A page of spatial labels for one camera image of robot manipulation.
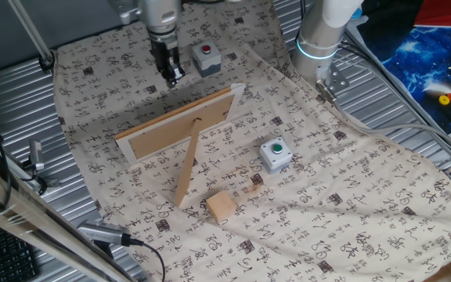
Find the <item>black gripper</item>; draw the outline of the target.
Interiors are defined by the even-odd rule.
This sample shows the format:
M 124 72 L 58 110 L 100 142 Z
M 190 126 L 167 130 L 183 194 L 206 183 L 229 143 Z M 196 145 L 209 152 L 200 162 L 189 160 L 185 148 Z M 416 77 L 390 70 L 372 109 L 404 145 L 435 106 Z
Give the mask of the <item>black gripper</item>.
M 156 61 L 157 69 L 162 74 L 168 87 L 175 87 L 186 75 L 180 67 L 179 44 L 174 34 L 150 38 L 151 53 Z

